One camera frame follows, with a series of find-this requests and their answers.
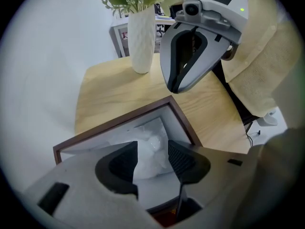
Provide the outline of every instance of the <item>textured ceramic vase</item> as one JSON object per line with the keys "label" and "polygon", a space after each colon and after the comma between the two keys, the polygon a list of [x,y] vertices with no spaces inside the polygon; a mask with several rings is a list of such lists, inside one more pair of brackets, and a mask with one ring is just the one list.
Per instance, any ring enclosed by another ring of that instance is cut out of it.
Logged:
{"label": "textured ceramic vase", "polygon": [[134,71],[149,72],[154,53],[156,36],[154,6],[130,13],[128,19],[128,48]]}

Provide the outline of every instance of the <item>wooden tabletop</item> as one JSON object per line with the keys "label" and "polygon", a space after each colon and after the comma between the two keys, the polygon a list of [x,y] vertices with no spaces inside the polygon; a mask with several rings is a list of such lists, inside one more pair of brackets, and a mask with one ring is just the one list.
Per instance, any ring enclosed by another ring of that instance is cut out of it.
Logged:
{"label": "wooden tabletop", "polygon": [[169,95],[175,98],[204,147],[248,152],[250,143],[242,120],[214,73],[208,73],[191,90],[173,94],[165,85],[158,53],[147,74],[133,71],[129,57],[89,68],[78,98],[75,134]]}

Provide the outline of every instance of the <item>beige fabric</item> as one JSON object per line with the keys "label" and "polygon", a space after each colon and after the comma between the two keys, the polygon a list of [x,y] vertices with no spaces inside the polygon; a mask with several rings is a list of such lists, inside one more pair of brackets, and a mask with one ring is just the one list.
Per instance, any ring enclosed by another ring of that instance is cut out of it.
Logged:
{"label": "beige fabric", "polygon": [[275,0],[249,0],[249,18],[234,58],[222,61],[232,91],[251,114],[265,116],[276,107],[271,92],[301,54],[301,41],[290,21],[277,23]]}

